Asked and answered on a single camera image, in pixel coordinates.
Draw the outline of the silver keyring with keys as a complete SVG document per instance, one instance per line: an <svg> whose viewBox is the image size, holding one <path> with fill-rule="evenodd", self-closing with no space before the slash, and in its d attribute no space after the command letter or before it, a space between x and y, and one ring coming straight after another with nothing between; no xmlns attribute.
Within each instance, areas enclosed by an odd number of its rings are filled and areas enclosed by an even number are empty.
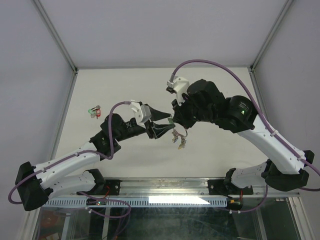
<svg viewBox="0 0 320 240"><path fill-rule="evenodd" d="M185 134L182 134L178 132L175 128L171 132L173 135L173 138L172 138L173 144L177 143L177 141L180 140L180 143L178 145L179 150L184 149L187 143L188 131L186 128L184 128L184 132Z"/></svg>

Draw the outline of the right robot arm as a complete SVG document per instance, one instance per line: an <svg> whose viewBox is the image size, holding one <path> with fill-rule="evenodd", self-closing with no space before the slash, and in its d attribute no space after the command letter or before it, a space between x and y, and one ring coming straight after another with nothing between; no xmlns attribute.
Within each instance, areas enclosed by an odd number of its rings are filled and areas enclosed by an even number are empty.
<svg viewBox="0 0 320 240"><path fill-rule="evenodd" d="M314 153L298 150L294 155L281 143L275 130L269 131L253 102L241 95L224 97L217 86L204 79L193 84L184 78L167 82L168 92L175 94L172 101L173 122L191 128L197 122L217 125L220 129L237 134L255 145L267 156L267 161L247 168L231 168L223 187L230 194L249 186L263 184L282 192L303 188L309 173L305 163L311 163Z"/></svg>

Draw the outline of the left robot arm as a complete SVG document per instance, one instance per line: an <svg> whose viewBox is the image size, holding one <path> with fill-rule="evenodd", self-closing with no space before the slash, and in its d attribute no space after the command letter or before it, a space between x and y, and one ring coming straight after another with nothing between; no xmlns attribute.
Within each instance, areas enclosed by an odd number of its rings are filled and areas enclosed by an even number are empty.
<svg viewBox="0 0 320 240"><path fill-rule="evenodd" d="M22 205L25 211L42 207L49 199L69 192L100 194L105 180L97 169L70 176L76 170L103 160L112 160L121 149L119 142L146 134L159 139L175 128L174 124L156 124L171 115L153 109L148 104L122 101L114 105L100 125L101 130L73 152L36 165L29 161L19 166L15 186L9 192L12 204Z"/></svg>

